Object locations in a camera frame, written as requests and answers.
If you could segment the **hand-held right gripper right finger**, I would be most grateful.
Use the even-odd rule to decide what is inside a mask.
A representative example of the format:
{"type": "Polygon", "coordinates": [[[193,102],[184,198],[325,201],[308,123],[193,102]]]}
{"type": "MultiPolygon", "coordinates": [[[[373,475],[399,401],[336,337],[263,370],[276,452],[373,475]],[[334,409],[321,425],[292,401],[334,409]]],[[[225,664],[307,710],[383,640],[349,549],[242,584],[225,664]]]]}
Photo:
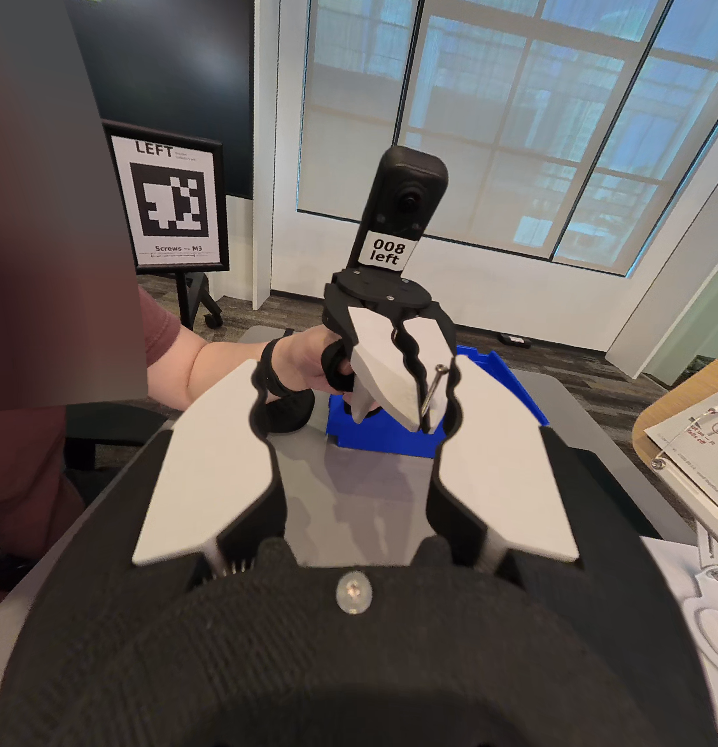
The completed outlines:
{"type": "Polygon", "coordinates": [[[447,542],[452,562],[494,572],[510,551],[577,561],[537,418],[466,356],[454,359],[447,403],[427,520],[447,542]]]}

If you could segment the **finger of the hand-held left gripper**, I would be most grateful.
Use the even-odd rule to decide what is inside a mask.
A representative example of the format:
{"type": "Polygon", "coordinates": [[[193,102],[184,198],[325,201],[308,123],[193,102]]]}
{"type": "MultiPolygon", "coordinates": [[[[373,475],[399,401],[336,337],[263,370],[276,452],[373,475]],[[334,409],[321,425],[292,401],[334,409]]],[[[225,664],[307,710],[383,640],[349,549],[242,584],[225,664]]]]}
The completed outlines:
{"type": "Polygon", "coordinates": [[[358,382],[405,429],[417,432],[421,424],[417,380],[392,340],[392,321],[364,307],[351,306],[348,313],[357,337],[351,366],[358,382]]]}
{"type": "Polygon", "coordinates": [[[419,383],[422,387],[421,404],[426,392],[427,373],[434,370],[439,363],[454,361],[454,354],[449,347],[439,323],[432,318],[411,318],[403,323],[404,330],[417,346],[413,360],[420,364],[419,383]]]}

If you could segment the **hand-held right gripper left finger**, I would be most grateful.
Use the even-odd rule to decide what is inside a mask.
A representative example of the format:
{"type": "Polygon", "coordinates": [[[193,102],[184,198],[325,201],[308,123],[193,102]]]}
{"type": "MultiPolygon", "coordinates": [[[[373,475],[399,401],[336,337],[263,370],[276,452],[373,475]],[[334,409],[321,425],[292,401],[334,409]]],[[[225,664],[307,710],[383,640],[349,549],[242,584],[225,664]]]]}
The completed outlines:
{"type": "Polygon", "coordinates": [[[136,567],[201,555],[213,575],[250,571],[283,538],[287,501],[262,409],[267,391],[248,359],[172,427],[132,555],[136,567]]]}

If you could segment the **long steel bolt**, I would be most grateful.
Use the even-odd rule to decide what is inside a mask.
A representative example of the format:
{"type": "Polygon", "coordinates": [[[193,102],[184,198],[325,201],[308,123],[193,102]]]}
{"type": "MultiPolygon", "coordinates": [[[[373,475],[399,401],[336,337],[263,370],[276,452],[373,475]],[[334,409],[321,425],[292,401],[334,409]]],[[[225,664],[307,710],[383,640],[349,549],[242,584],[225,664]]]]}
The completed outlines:
{"type": "Polygon", "coordinates": [[[420,425],[425,434],[433,434],[446,414],[449,369],[448,361],[435,365],[434,370],[427,373],[426,392],[420,407],[420,425]]]}

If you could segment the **blue plastic bin with divider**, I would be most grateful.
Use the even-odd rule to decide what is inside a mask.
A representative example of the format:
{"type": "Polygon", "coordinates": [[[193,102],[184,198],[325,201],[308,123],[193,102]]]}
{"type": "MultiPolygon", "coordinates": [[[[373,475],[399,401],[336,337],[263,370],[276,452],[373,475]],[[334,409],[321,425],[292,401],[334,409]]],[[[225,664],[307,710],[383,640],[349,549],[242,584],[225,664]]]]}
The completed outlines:
{"type": "MultiPolygon", "coordinates": [[[[497,352],[482,353],[475,347],[458,345],[457,354],[470,358],[479,368],[499,381],[528,408],[541,426],[550,425],[541,409],[497,352]]],[[[339,447],[429,459],[434,458],[438,444],[446,437],[442,425],[439,425],[433,434],[424,434],[421,431],[411,433],[384,410],[366,417],[360,424],[355,424],[349,406],[339,395],[329,397],[326,434],[336,437],[336,444],[339,447]]]]}

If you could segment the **person's left forearm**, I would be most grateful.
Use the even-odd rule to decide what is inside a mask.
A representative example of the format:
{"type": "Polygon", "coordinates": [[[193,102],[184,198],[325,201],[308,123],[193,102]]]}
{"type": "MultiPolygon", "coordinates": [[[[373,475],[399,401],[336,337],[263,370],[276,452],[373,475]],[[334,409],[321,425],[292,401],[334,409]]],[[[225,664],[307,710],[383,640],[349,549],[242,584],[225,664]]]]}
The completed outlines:
{"type": "Polygon", "coordinates": [[[243,362],[261,359],[266,343],[208,342],[184,327],[147,369],[149,397],[184,411],[243,362]]]}

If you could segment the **person's left hand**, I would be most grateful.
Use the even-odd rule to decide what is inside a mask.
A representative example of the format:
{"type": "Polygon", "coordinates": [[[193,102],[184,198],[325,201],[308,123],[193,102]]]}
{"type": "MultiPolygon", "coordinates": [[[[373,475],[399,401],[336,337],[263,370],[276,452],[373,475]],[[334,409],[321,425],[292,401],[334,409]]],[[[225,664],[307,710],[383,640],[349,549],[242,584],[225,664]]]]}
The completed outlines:
{"type": "Polygon", "coordinates": [[[280,383],[292,391],[307,388],[338,395],[330,386],[322,367],[325,349],[342,338],[322,324],[283,337],[271,353],[271,368],[280,383]]]}

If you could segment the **black wrist band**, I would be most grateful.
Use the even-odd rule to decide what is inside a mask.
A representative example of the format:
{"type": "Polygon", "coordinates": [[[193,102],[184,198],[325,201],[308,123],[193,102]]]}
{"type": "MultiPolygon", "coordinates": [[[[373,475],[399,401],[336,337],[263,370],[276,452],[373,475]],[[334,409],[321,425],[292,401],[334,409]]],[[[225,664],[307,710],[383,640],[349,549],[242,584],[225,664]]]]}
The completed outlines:
{"type": "Polygon", "coordinates": [[[273,339],[263,348],[259,363],[263,385],[269,394],[277,398],[289,397],[297,393],[297,391],[286,387],[273,369],[272,354],[280,340],[281,338],[273,339]]]}

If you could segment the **white framed window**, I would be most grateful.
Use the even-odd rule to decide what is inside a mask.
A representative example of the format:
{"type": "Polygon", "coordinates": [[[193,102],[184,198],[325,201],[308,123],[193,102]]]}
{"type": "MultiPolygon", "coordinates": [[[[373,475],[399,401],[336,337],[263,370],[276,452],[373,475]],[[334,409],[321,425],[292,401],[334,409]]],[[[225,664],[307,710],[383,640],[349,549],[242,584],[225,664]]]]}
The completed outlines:
{"type": "Polygon", "coordinates": [[[296,207],[358,221],[391,145],[428,234],[630,275],[718,132],[718,2],[310,2],[296,207]]]}

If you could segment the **black sign stand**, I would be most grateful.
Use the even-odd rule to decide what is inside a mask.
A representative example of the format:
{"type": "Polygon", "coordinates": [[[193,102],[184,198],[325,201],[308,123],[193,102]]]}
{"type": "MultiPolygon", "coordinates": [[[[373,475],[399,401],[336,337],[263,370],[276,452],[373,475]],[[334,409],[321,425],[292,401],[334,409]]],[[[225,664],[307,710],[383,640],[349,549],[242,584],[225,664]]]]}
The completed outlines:
{"type": "Polygon", "coordinates": [[[212,330],[221,328],[223,325],[222,310],[210,295],[207,275],[203,272],[186,273],[177,270],[172,276],[177,289],[181,324],[193,330],[198,308],[203,305],[207,310],[206,326],[212,330]]]}

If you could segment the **papers on wooden table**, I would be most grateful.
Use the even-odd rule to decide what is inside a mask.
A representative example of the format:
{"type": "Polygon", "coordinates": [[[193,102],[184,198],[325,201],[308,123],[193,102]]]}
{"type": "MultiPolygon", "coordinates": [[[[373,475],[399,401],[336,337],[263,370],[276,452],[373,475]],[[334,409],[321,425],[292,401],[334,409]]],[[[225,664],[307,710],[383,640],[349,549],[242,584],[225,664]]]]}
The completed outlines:
{"type": "Polygon", "coordinates": [[[718,541],[718,359],[648,407],[634,450],[718,541]]]}

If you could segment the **framed marker sign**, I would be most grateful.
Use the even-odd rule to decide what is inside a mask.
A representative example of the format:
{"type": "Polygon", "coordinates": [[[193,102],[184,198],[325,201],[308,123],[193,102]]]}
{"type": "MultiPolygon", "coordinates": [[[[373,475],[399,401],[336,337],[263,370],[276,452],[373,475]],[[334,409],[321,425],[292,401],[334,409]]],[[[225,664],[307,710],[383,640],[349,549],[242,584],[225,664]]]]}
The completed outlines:
{"type": "Polygon", "coordinates": [[[138,274],[230,270],[220,142],[102,120],[138,274]]]}

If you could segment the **black chair frame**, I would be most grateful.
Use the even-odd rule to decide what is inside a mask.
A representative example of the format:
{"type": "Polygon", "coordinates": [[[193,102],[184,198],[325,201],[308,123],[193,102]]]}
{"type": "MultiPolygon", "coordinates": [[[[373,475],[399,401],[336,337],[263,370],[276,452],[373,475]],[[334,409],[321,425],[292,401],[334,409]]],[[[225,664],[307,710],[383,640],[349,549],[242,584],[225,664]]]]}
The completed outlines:
{"type": "Polygon", "coordinates": [[[121,472],[121,464],[97,466],[96,447],[139,449],[166,422],[166,416],[121,403],[85,403],[66,409],[65,475],[88,507],[121,472]]]}

